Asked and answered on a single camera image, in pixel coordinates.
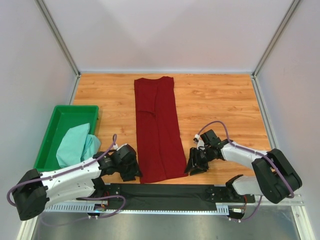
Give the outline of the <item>dark red t-shirt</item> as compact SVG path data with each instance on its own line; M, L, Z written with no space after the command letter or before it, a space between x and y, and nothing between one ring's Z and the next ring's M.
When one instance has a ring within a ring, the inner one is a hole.
M142 184L187 175L174 85L174 79L169 76L134 81L136 142Z

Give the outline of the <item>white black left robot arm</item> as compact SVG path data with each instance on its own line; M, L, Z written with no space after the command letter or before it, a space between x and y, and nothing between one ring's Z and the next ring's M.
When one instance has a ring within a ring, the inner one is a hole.
M12 190L20 220L30 220L45 209L73 199L105 201L111 195L104 176L119 173L124 182L142 177L136 151L123 144L108 152L98 152L73 166L53 171L27 171Z

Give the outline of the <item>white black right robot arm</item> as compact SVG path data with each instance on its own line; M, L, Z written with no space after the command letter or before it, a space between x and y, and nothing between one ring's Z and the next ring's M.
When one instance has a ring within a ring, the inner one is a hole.
M284 153L277 148L255 150L228 138L221 140L213 130L195 135L194 141L197 145L189 150L186 174L205 173L209 170L209 162L216 159L253 170L254 176L239 174L226 182L225 196L231 202L244 195L258 195L278 204L285 198L293 198L295 191L303 185Z

